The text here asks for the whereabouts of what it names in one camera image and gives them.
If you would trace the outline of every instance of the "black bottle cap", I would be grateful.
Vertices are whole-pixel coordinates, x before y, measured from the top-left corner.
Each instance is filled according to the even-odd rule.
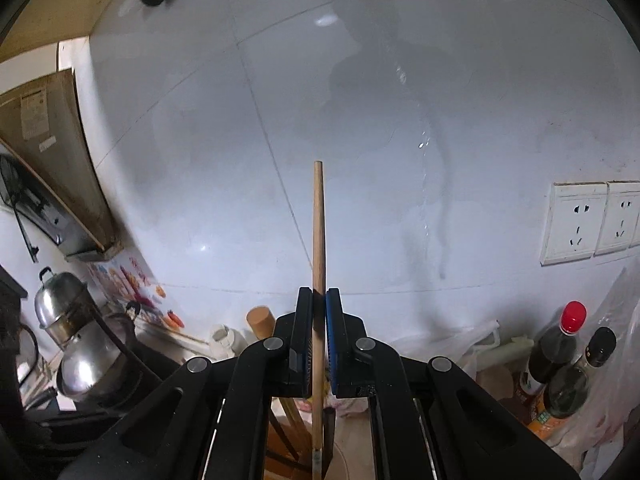
[[[601,326],[591,337],[584,351],[587,362],[593,367],[602,366],[616,349],[616,335],[607,326]]]

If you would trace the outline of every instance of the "wooden stick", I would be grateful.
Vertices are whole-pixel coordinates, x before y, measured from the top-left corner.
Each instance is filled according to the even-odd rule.
[[[322,479],[322,408],[324,407],[324,294],[326,292],[326,254],[324,247],[324,179],[322,162],[314,163],[314,251],[313,251],[313,330],[311,444],[313,480]]]
[[[266,305],[253,307],[246,315],[246,322],[258,339],[271,337],[276,326],[276,320],[271,313],[271,309]],[[311,435],[306,430],[305,421],[302,420],[295,401],[284,397],[279,397],[279,400],[284,414],[287,416],[287,420],[298,439],[297,444],[300,451],[302,451],[302,455],[308,456],[311,453]]]

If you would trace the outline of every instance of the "red bottle cap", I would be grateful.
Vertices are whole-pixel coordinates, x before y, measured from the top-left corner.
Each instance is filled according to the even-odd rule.
[[[580,330],[587,319],[587,309],[580,301],[570,301],[562,311],[560,328],[569,334],[575,334]]]

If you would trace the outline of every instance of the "white wall socket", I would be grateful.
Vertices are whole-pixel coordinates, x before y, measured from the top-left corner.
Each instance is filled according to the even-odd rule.
[[[607,184],[554,184],[546,217],[542,265],[590,258],[607,203]]]
[[[596,254],[628,248],[640,214],[640,182],[609,182],[607,185],[607,205]]]

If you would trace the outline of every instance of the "metal screw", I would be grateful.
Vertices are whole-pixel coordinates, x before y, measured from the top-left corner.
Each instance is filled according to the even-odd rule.
[[[277,350],[284,343],[282,342],[282,339],[280,339],[279,337],[269,337],[265,339],[262,344],[267,350]]]
[[[446,357],[436,357],[431,361],[431,367],[438,372],[448,372],[451,370],[451,361]]]
[[[356,348],[364,351],[372,350],[375,345],[376,342],[370,337],[361,337],[356,341]]]
[[[207,361],[204,357],[194,357],[193,359],[189,359],[187,362],[187,370],[197,374],[198,372],[203,371],[209,361]]]

